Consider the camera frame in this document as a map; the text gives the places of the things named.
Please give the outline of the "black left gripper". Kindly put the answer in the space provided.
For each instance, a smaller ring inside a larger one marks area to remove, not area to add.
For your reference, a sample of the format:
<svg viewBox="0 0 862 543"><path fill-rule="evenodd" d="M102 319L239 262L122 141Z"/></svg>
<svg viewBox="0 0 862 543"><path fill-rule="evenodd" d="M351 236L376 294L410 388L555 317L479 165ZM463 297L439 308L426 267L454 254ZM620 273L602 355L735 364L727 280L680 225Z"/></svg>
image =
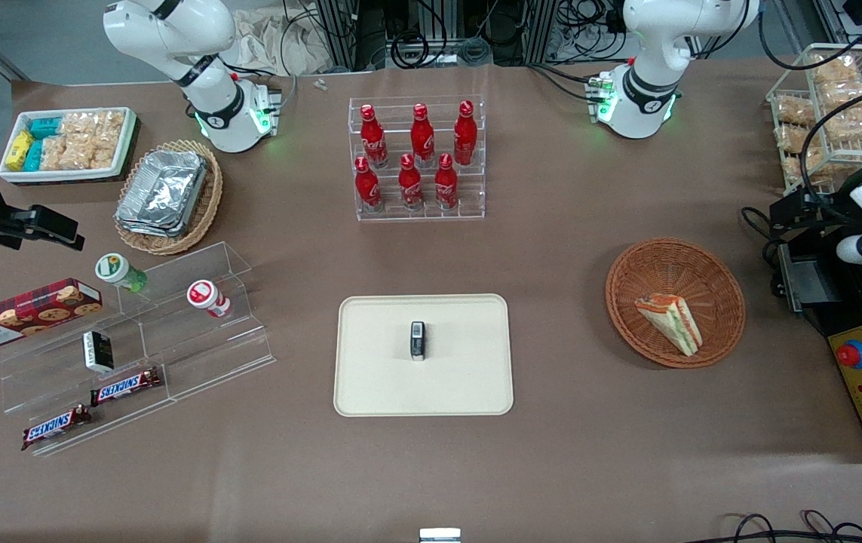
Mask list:
<svg viewBox="0 0 862 543"><path fill-rule="evenodd" d="M782 197L780 205L768 208L768 226L771 230L807 229L818 217L817 227L841 226L862 232L862 209L851 198L861 186L862 178L847 178L840 189L818 193L818 202L806 188L795 189Z"/></svg>

